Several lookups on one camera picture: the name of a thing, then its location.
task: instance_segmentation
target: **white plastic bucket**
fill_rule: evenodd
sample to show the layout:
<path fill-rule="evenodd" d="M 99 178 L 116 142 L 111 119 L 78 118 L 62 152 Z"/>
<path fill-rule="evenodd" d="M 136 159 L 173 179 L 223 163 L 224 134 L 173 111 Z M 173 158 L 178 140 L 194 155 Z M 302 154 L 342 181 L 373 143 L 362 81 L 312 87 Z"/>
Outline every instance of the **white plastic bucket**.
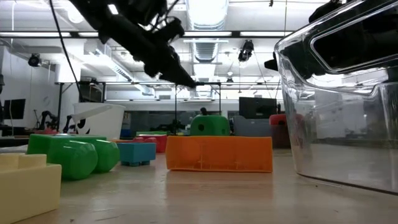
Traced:
<path fill-rule="evenodd" d="M 78 134 L 119 139 L 125 107 L 106 103 L 75 103 L 72 118 Z"/>

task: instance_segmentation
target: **monitor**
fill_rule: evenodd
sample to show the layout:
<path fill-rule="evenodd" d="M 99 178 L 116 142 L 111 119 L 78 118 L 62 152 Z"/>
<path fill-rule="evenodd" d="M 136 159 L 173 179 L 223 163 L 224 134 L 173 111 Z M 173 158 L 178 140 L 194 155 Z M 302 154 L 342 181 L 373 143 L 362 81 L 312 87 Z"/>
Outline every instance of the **monitor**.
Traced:
<path fill-rule="evenodd" d="M 239 97 L 239 115 L 246 119 L 269 119 L 276 113 L 276 99 Z"/>
<path fill-rule="evenodd" d="M 26 99 L 5 100 L 4 101 L 4 119 L 24 119 Z"/>

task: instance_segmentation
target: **clear plastic container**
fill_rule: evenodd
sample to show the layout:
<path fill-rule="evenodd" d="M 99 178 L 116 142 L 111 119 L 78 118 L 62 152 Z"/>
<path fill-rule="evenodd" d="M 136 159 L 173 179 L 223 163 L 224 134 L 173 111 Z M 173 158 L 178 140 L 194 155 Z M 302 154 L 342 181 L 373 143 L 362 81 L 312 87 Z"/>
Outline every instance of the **clear plastic container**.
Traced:
<path fill-rule="evenodd" d="M 297 173 L 398 193 L 398 1 L 351 1 L 275 47 Z"/>

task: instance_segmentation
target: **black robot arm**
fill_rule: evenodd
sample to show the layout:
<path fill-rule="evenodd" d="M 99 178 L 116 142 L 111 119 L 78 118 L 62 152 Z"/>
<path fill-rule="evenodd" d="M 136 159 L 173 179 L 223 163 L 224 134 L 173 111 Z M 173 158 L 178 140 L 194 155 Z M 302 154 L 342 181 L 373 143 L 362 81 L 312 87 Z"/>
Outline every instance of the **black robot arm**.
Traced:
<path fill-rule="evenodd" d="M 178 54 L 169 45 L 184 35 L 181 21 L 167 19 L 171 9 L 166 0 L 70 0 L 86 21 L 98 31 L 104 44 L 110 38 L 130 52 L 134 60 L 144 62 L 150 77 L 160 78 L 178 85 L 195 87 L 195 82 L 182 68 Z M 158 16 L 151 30 L 145 30 Z M 159 18 L 165 16 L 166 25 L 157 28 Z"/>

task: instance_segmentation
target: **beige lego-like block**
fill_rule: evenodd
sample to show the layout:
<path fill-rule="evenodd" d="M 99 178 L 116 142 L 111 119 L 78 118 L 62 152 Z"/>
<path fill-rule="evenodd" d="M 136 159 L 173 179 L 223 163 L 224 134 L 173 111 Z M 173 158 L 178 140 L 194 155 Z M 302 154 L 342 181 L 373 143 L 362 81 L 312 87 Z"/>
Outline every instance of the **beige lego-like block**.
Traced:
<path fill-rule="evenodd" d="M 46 165 L 43 154 L 0 154 L 0 164 L 0 224 L 58 208 L 61 165 Z"/>

